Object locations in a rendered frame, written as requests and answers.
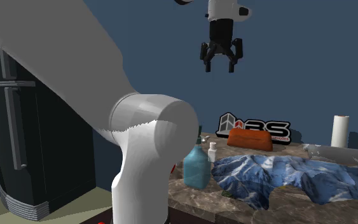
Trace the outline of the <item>white paper towel roll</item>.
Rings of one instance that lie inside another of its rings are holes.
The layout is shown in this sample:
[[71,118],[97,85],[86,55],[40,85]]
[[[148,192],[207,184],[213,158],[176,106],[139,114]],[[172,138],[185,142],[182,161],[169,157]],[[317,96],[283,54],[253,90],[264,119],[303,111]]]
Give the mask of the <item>white paper towel roll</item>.
[[331,146],[346,148],[348,139],[349,116],[335,115],[331,136]]

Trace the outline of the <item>small white bottle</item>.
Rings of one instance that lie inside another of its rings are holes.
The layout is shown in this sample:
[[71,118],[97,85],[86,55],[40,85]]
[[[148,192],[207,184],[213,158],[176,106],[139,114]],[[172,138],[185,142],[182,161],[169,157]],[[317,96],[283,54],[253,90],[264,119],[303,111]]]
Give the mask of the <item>small white bottle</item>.
[[214,163],[216,161],[216,142],[210,142],[209,143],[209,149],[208,149],[208,161],[211,163]]

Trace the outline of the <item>orange-brown bread loaf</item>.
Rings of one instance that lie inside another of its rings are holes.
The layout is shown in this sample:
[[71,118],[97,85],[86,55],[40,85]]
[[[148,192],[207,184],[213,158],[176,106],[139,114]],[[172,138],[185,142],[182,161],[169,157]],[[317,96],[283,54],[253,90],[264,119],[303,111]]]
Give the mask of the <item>orange-brown bread loaf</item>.
[[252,150],[273,150],[271,134],[265,130],[231,129],[227,145]]

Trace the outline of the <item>teal spray bottle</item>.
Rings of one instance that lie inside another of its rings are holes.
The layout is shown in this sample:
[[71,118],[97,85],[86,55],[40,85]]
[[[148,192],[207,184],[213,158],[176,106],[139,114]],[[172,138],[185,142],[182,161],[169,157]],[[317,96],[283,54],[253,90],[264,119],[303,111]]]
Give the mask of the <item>teal spray bottle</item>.
[[186,186],[204,189],[210,181],[210,162],[202,150],[202,126],[198,128],[195,146],[183,161],[183,181]]

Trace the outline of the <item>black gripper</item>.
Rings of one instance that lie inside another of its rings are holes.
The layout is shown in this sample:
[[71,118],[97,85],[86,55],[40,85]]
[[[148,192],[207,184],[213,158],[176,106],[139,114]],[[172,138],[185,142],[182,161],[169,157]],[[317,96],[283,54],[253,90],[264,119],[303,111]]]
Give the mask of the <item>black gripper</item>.
[[215,52],[222,52],[229,58],[229,72],[235,71],[235,65],[243,58],[243,44],[241,38],[233,37],[234,21],[230,18],[222,18],[209,22],[209,43],[202,43],[200,48],[200,60],[205,65],[205,72],[211,70],[211,60]]

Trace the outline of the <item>grey flat tray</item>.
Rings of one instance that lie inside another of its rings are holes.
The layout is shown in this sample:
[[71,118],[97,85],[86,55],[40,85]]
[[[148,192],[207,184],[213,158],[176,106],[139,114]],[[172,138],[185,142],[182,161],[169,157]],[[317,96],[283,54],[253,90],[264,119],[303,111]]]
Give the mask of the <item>grey flat tray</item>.
[[337,164],[358,165],[358,150],[315,144],[303,144],[309,159]]

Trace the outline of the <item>blue and white cloth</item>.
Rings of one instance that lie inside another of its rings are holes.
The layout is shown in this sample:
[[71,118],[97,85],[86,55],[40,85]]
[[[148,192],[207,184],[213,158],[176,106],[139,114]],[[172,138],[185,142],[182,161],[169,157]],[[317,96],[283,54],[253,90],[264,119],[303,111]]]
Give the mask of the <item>blue and white cloth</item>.
[[239,155],[217,160],[211,173],[224,191],[257,210],[267,210],[271,192],[287,185],[320,205],[358,200],[358,166],[294,156]]

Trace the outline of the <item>black refrigerator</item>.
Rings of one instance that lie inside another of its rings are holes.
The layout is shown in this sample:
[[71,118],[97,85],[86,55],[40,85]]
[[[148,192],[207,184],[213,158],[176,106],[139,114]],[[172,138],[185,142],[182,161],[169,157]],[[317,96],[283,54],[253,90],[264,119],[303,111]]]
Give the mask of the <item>black refrigerator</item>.
[[38,221],[94,189],[92,128],[0,49],[0,195]]

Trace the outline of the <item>black and white logo sign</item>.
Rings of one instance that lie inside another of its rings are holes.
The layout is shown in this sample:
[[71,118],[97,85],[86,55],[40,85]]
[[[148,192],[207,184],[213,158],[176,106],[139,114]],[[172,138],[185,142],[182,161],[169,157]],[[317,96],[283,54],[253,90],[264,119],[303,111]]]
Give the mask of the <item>black and white logo sign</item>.
[[273,144],[289,145],[291,139],[291,124],[283,121],[262,121],[256,119],[237,118],[234,114],[227,112],[220,116],[216,130],[217,137],[228,138],[231,129],[240,128],[247,130],[265,130],[271,134]]

